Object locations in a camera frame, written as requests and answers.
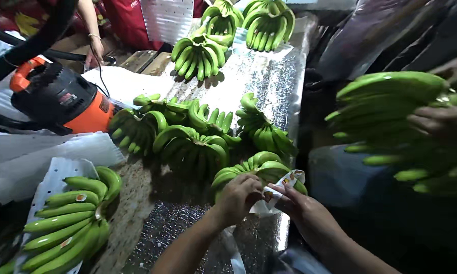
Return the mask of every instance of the electrical cord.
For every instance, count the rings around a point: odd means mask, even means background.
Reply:
[[[91,46],[91,43],[90,43],[90,49],[91,49],[91,52],[93,52],[93,46]],[[98,69],[100,70],[100,80],[102,81],[102,84],[103,86],[105,87],[105,89],[107,90],[107,92],[105,93],[105,91],[103,91],[103,89],[101,87],[99,87],[97,84],[94,84],[97,88],[99,88],[103,94],[110,98],[110,92],[108,91],[108,88],[107,88],[107,85],[105,84],[105,82],[103,82],[103,78],[102,78],[102,65],[100,64],[100,60],[98,60],[98,58],[96,57],[95,54],[93,54],[93,57],[95,57],[95,60],[96,62],[98,63]]]

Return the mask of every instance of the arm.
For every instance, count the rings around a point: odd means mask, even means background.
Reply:
[[[295,222],[305,241],[333,274],[399,274],[347,236],[330,212],[317,200],[288,185],[268,186],[285,195],[276,207]]]
[[[96,12],[93,2],[91,0],[79,0],[78,1],[78,12],[83,20],[83,23],[90,33],[90,50],[88,51],[85,67],[96,67],[98,61],[100,64],[103,63],[103,45],[100,39],[100,32],[98,30],[98,23],[96,21]]]
[[[255,175],[242,174],[230,181],[217,204],[166,248],[151,273],[194,273],[213,239],[249,214],[254,203],[262,199],[261,190]]]

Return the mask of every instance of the wrist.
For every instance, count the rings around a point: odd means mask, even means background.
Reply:
[[[223,214],[220,212],[219,207],[217,205],[214,205],[212,208],[210,208],[205,213],[205,215],[203,215],[203,218],[206,219],[210,227],[215,231],[222,231],[226,227],[228,227],[228,225],[224,221]]]

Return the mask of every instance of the wooden board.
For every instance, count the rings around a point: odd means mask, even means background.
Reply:
[[[151,62],[145,70],[140,72],[141,74],[161,76],[166,66],[171,62],[171,53],[161,52],[159,55]]]
[[[140,73],[152,62],[156,55],[157,51],[154,50],[137,51],[125,60],[120,67],[135,73]]]

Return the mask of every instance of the aluminum foil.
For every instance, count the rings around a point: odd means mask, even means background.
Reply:
[[[213,109],[217,107],[220,112],[228,113],[241,108],[240,98],[244,93],[254,92],[259,99],[259,109],[276,126],[287,130],[290,138],[295,138],[306,55],[316,28],[316,17],[310,15],[302,31],[292,35],[290,44],[294,48],[281,61],[268,59],[257,52],[244,56],[232,54],[219,75],[204,82],[196,78],[186,82],[177,77],[174,63],[170,62],[160,73],[161,77],[176,81],[168,98],[199,98],[200,103],[207,103]],[[237,120],[238,117],[234,115],[232,129],[235,133]],[[248,149],[247,155],[233,157],[247,159],[253,152]],[[209,185],[193,187],[191,183],[196,182],[189,182],[189,179],[163,178],[161,175],[153,177],[152,183],[151,198],[157,202],[144,223],[140,241],[126,262],[123,273],[145,273],[150,270],[164,249],[210,207]],[[285,214],[264,218],[250,215],[235,228],[233,235],[247,273],[267,271],[268,259],[286,248],[288,229],[289,217]],[[225,251],[221,237],[211,244],[200,262],[198,272],[232,273],[230,256]]]

